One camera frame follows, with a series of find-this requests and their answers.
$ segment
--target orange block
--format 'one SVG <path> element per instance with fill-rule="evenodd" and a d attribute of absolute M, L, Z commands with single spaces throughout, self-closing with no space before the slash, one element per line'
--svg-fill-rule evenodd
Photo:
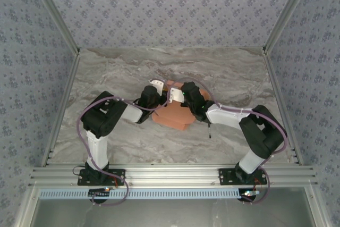
<path fill-rule="evenodd" d="M 167 81 L 167 84 L 172 85 L 173 81 Z M 179 89 L 183 84 L 176 83 L 174 86 Z M 206 90 L 200 89 L 200 92 L 205 100 L 210 99 Z M 186 130 L 196 119 L 188 107 L 182 107 L 181 102 L 177 101 L 172 101 L 171 103 L 168 103 L 166 107 L 154 111 L 151 116 L 154 122 L 177 130 Z"/>

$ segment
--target gray marble table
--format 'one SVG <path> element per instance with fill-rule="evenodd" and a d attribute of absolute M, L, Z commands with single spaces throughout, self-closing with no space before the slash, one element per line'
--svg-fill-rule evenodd
<path fill-rule="evenodd" d="M 181 77 L 203 81 L 225 105 L 263 104 L 281 121 L 263 57 L 255 49 L 83 49 L 50 162 L 87 159 L 75 122 L 102 91 L 136 99 L 151 78 Z M 108 157 L 111 163 L 237 163 L 249 150 L 240 130 L 216 124 L 211 135 L 209 139 L 207 125 L 199 122 L 178 131 L 151 118 L 143 124 L 120 120 L 109 135 Z M 277 163 L 290 160 L 289 149 L 271 159 Z"/>

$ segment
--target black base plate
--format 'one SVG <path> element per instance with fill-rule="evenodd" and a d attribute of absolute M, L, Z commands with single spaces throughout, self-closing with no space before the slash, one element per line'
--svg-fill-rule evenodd
<path fill-rule="evenodd" d="M 115 175 L 119 175 L 120 177 L 124 177 L 125 179 L 125 173 L 126 171 L 123 169 L 109 169 L 107 172 Z M 117 185 L 118 186 L 124 186 L 124 183 L 122 180 L 116 178 Z M 83 169 L 79 172 L 78 177 L 78 185 L 79 186 L 115 186 L 115 180 L 112 176 L 108 176 L 107 179 L 103 183 L 98 183 L 98 180 L 93 178 L 92 175 L 88 174 L 88 171 L 86 169 Z"/>
<path fill-rule="evenodd" d="M 235 169 L 219 169 L 218 176 L 219 176 L 219 184 L 221 186 L 238 186 L 238 185 L 251 185 L 254 186 L 259 185 L 258 182 L 255 182 L 255 179 L 258 179 L 261 184 L 267 184 L 267 178 L 263 170 L 255 170 L 253 172 L 253 179 L 250 180 L 248 183 L 241 182 L 235 174 Z"/>

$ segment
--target floral pattern wall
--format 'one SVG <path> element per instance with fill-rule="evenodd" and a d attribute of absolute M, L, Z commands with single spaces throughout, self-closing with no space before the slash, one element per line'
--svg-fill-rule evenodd
<path fill-rule="evenodd" d="M 0 226 L 12 226 L 73 55 L 41 0 L 0 0 Z"/>
<path fill-rule="evenodd" d="M 80 47 L 262 46 L 287 0 L 54 0 Z"/>
<path fill-rule="evenodd" d="M 301 0 L 270 56 L 305 164 L 340 226 L 340 0 Z"/>

